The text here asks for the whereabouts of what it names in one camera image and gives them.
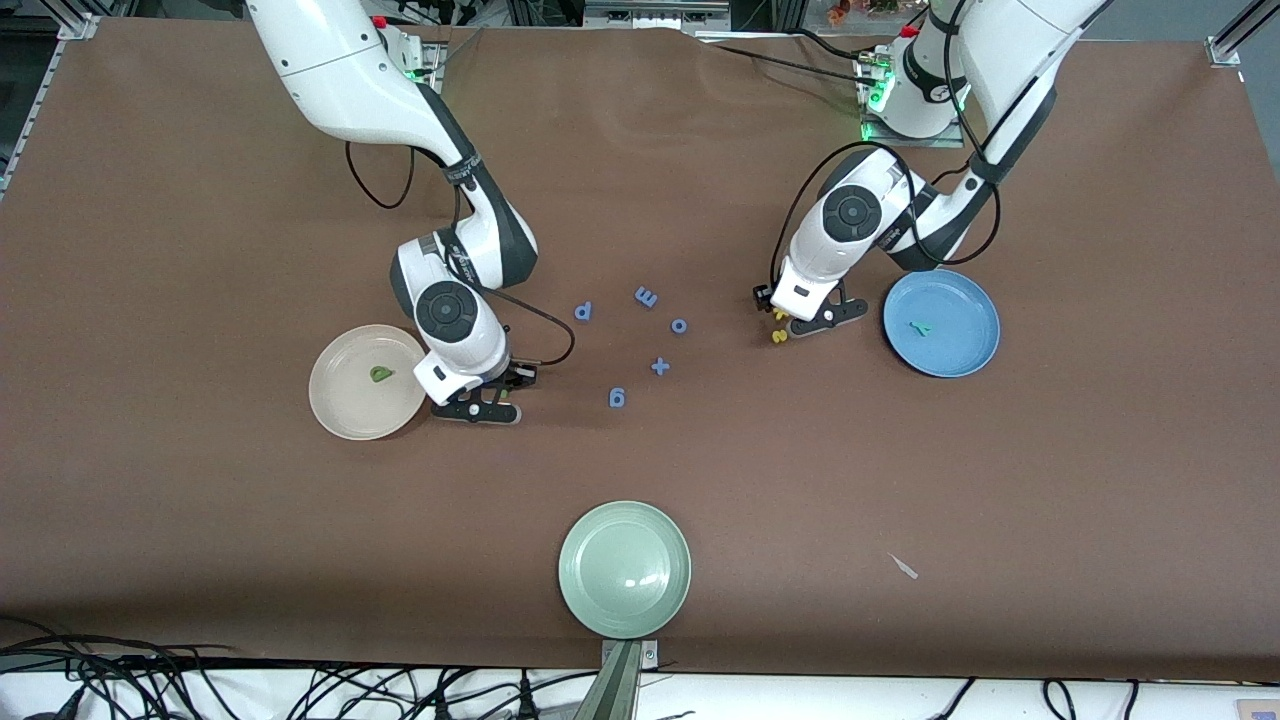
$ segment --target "blue plate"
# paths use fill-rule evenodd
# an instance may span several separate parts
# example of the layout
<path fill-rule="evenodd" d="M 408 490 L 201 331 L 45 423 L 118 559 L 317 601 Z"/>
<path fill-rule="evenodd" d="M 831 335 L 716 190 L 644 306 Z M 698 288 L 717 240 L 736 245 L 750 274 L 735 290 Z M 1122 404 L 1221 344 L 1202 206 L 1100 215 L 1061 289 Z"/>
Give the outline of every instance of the blue plate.
<path fill-rule="evenodd" d="M 884 333 L 908 365 L 938 378 L 963 378 L 996 355 L 1000 316 L 978 283 L 960 273 L 910 273 L 884 300 Z"/>

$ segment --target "green plate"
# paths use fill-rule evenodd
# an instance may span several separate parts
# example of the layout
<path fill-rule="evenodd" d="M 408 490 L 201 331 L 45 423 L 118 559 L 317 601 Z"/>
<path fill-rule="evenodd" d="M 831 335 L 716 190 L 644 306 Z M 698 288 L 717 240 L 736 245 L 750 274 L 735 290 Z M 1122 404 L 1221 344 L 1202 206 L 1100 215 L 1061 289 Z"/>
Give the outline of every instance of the green plate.
<path fill-rule="evenodd" d="M 564 603 L 607 638 L 657 633 L 684 605 L 691 573 L 680 528 L 644 502 L 621 500 L 593 509 L 561 546 Z"/>

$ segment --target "brown paper sheet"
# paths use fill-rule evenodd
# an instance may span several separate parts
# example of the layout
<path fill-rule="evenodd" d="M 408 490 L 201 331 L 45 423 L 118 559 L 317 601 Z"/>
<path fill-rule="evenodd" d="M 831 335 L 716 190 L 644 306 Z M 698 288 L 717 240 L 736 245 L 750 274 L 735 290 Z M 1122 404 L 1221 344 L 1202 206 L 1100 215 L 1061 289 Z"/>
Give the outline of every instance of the brown paper sheet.
<path fill-rule="evenodd" d="M 883 255 L 850 273 L 858 324 L 773 346 L 753 310 L 800 181 L 856 135 L 837 85 L 675 32 L 486 31 L 445 97 L 538 236 L 515 292 L 594 316 L 521 425 L 424 411 L 353 443 L 312 419 L 311 364 L 408 327 L 388 263 L 447 222 L 444 182 L 367 202 L 248 24 L 105 20 L 0 204 L 0 609 L 246 655 L 593 665 L 556 556 L 636 498 L 694 553 L 676 669 L 1274 679 L 1280 193 L 1235 73 L 1192 44 L 1073 51 L 965 270 L 1000 352 L 954 382 L 887 347 Z M 403 150 L 357 163 L 394 197 Z M 495 307 L 517 352 L 558 352 Z"/>

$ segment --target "plate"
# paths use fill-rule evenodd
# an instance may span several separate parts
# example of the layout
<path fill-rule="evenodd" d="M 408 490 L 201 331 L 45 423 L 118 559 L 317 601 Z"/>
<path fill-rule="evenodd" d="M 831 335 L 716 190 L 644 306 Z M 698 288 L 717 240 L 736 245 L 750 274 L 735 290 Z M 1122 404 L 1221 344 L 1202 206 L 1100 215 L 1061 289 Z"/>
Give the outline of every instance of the plate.
<path fill-rule="evenodd" d="M 978 283 L 960 273 L 910 273 L 884 300 L 884 334 L 893 351 L 916 370 L 963 378 L 996 355 L 1000 316 Z"/>
<path fill-rule="evenodd" d="M 561 546 L 564 603 L 588 629 L 613 639 L 657 633 L 689 594 L 692 562 L 662 510 L 622 500 L 593 509 Z"/>
<path fill-rule="evenodd" d="M 387 437 L 410 421 L 426 398 L 413 377 L 413 366 L 424 357 L 417 340 L 399 328 L 347 331 L 311 368 L 311 411 L 340 438 Z"/>

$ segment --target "small paper scrap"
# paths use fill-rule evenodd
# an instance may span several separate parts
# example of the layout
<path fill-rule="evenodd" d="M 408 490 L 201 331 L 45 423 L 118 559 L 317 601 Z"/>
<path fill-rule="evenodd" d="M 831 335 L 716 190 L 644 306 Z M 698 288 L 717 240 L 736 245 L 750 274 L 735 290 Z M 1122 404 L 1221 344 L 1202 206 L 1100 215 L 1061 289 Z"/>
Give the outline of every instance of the small paper scrap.
<path fill-rule="evenodd" d="M 899 560 L 896 555 L 893 555 L 892 552 L 890 552 L 888 556 L 893 559 L 893 562 L 897 562 L 897 569 L 901 570 L 901 571 L 904 571 L 904 573 L 906 573 L 908 578 L 911 578 L 913 580 L 918 580 L 920 578 L 919 573 L 916 573 L 915 570 L 911 570 L 911 566 L 908 565 L 906 562 L 902 562 L 901 560 Z"/>

